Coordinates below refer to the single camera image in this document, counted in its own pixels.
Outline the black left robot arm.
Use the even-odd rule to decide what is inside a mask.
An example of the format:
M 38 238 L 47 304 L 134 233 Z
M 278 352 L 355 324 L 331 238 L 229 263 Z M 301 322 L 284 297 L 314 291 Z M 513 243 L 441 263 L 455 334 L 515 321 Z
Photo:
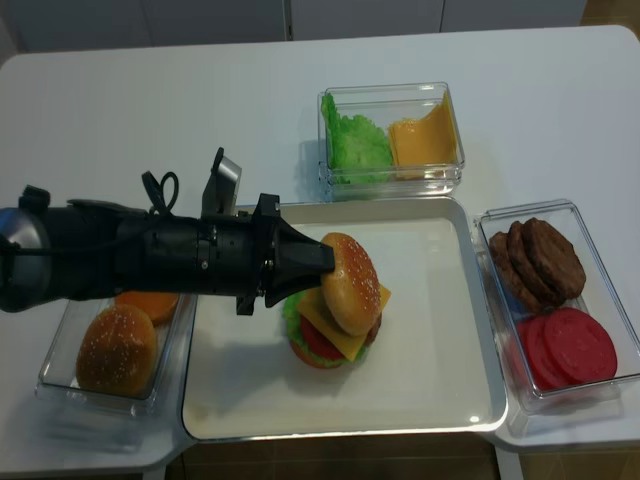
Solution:
M 252 213 L 181 217 L 108 202 L 50 207 L 27 187 L 1 211 L 1 308 L 123 292 L 228 296 L 250 315 L 320 284 L 335 268 L 331 247 L 290 226 L 279 198 L 263 194 Z

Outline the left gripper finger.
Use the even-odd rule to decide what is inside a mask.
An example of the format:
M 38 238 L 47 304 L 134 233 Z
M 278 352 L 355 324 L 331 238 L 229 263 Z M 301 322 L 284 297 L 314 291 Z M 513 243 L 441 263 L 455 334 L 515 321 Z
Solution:
M 267 308 L 274 307 L 280 301 L 301 291 L 319 287 L 320 284 L 320 274 L 265 274 L 262 278 L 264 304 Z
M 277 280 L 319 277 L 335 268 L 333 249 L 280 219 L 274 237 L 274 275 Z

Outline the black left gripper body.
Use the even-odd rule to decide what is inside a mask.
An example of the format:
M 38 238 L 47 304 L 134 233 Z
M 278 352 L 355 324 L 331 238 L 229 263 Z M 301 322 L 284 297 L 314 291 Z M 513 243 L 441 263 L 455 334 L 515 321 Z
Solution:
M 117 249 L 117 290 L 229 296 L 251 315 L 280 219 L 271 194 L 251 214 L 163 219 Z

